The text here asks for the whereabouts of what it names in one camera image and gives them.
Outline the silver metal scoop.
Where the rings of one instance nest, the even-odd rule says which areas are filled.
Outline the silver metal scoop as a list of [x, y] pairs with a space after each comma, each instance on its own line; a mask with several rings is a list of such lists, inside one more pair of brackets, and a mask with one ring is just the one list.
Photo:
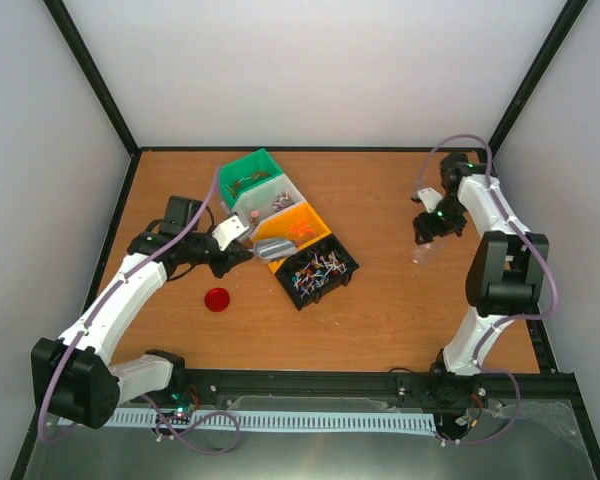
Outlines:
[[295, 255], [297, 247], [287, 238], [272, 237], [256, 241], [253, 244], [253, 253], [263, 261], [273, 262]]

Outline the clear plastic jar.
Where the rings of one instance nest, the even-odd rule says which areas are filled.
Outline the clear plastic jar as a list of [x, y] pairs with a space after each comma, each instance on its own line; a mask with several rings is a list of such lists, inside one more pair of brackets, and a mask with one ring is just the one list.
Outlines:
[[411, 253], [411, 261], [416, 266], [426, 266], [438, 260], [447, 250], [446, 237], [437, 237], [433, 241], [416, 245]]

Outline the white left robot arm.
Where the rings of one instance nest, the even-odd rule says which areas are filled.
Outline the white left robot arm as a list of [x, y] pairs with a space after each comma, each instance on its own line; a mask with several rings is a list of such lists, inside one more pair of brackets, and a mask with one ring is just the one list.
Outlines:
[[201, 232], [204, 201], [173, 196], [162, 218], [150, 222], [130, 243], [111, 282], [58, 339], [40, 339], [31, 351], [35, 403], [41, 416], [52, 413], [97, 429], [116, 408], [155, 392], [166, 402], [188, 390], [184, 359], [149, 350], [115, 365], [117, 344], [150, 297], [177, 269], [206, 265], [221, 278], [252, 258], [241, 243], [249, 230], [237, 215]]

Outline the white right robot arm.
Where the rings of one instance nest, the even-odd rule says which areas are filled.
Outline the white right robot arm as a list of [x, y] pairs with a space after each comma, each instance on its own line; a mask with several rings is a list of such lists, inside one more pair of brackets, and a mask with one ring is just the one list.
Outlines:
[[486, 165], [451, 153], [439, 171], [442, 189], [419, 188], [413, 198], [424, 207], [413, 221], [416, 243], [461, 235], [468, 223], [480, 236], [465, 281], [468, 310], [429, 373], [431, 399], [450, 405], [476, 392], [484, 358], [501, 332], [536, 306], [548, 277], [549, 241], [518, 218]]

